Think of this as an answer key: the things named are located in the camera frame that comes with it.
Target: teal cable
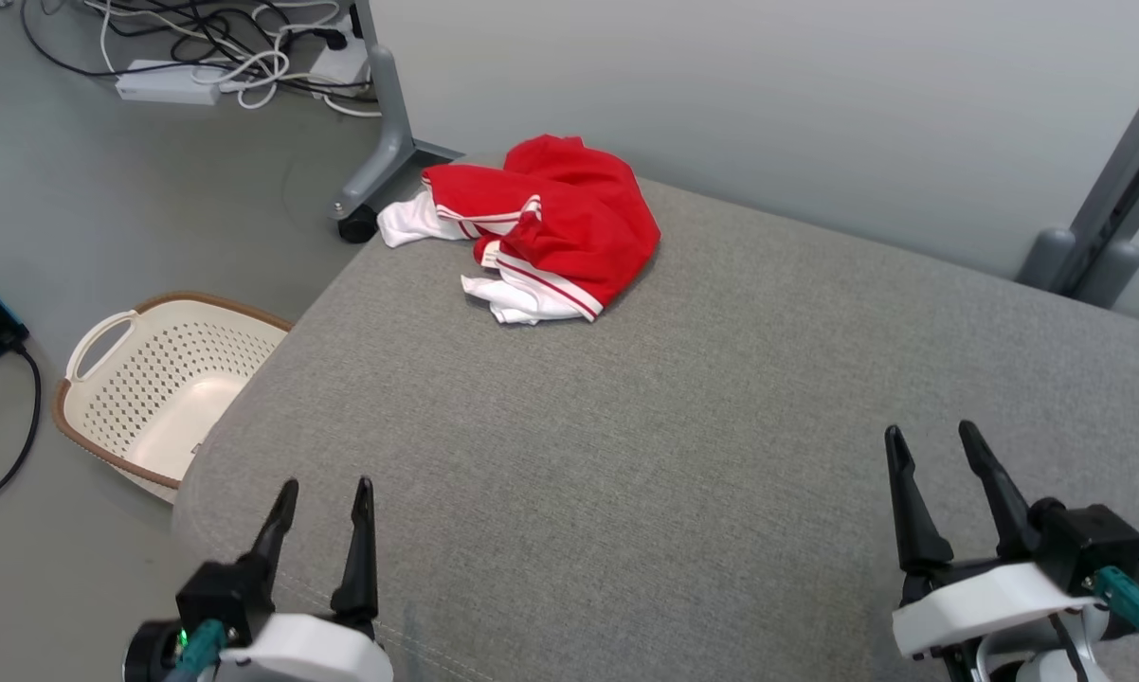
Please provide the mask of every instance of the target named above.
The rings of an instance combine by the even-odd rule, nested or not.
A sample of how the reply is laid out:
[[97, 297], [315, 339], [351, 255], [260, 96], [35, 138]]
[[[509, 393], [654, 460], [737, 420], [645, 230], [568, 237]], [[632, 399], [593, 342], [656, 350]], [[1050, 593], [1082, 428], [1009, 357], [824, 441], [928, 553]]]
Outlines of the teal cable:
[[187, 646], [178, 657], [178, 664], [164, 682], [194, 682], [203, 671], [220, 660], [220, 651], [228, 646], [223, 623], [208, 618], [194, 632], [187, 633]]
[[1108, 609], [1123, 617], [1139, 633], [1139, 586], [1133, 578], [1109, 566], [1097, 570], [1092, 580], [1092, 592], [1097, 593]]

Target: gray cushion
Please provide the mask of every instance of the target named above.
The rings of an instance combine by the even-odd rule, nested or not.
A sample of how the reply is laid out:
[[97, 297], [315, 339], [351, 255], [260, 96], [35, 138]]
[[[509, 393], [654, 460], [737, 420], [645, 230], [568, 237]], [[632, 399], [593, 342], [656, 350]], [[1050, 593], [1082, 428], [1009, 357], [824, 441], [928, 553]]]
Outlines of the gray cushion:
[[[175, 532], [231, 558], [301, 480], [274, 587], [321, 610], [375, 479], [401, 681], [937, 681], [900, 659], [883, 432], [959, 557], [995, 536], [956, 425], [1030, 499], [1139, 527], [1139, 323], [642, 184], [664, 230], [599, 322], [499, 327], [466, 243], [369, 243], [214, 428]], [[1139, 640], [1098, 650], [1139, 680]]]

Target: gray floor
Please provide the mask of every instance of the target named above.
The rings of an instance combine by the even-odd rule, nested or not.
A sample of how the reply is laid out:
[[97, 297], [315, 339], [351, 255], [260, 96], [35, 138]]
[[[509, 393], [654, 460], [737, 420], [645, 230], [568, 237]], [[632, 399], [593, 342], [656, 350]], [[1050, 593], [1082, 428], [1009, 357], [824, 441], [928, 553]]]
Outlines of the gray floor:
[[[36, 17], [31, 2], [42, 42], [99, 67], [97, 19]], [[132, 52], [114, 48], [125, 64]], [[124, 104], [42, 59], [16, 8], [0, 11], [0, 296], [28, 324], [49, 387], [90, 324], [163, 290], [297, 319], [357, 250], [321, 207], [376, 130], [300, 96], [261, 112]], [[0, 476], [30, 409], [30, 372], [6, 358]], [[0, 680], [115, 681], [133, 626], [171, 613], [197, 558], [170, 539], [167, 506], [48, 414], [40, 433], [0, 496]]]

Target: laundry basket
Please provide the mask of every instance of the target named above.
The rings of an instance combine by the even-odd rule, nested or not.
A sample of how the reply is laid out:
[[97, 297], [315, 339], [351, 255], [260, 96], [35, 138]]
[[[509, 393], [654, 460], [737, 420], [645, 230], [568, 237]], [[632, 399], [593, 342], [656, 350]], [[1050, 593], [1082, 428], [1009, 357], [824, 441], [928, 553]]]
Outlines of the laundry basket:
[[[92, 367], [89, 351], [126, 331]], [[167, 294], [104, 319], [76, 344], [55, 425], [145, 491], [173, 501], [198, 445], [292, 324], [206, 294]]]

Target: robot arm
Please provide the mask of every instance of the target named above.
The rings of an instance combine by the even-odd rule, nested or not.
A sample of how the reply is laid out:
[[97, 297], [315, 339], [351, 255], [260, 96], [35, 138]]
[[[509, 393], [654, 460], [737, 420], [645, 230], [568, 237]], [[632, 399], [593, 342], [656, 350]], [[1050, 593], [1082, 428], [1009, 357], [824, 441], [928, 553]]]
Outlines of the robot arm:
[[1030, 508], [978, 428], [962, 421], [959, 433], [999, 534], [997, 556], [985, 560], [952, 561], [916, 486], [906, 437], [886, 430], [907, 574], [894, 611], [900, 651], [942, 659], [951, 682], [1108, 682], [1091, 643], [1133, 634], [1139, 622], [1106, 601], [1109, 582], [1139, 585], [1139, 532], [1103, 504], [1067, 510], [1047, 498]]
[[[124, 656], [124, 682], [392, 682], [392, 665], [371, 627], [379, 606], [367, 476], [354, 494], [352, 542], [331, 613], [274, 613], [271, 587], [297, 496], [296, 479], [285, 483], [248, 552], [195, 572], [178, 592], [180, 618], [140, 626]], [[215, 642], [204, 639], [205, 650], [194, 651], [198, 634], [213, 630]]]

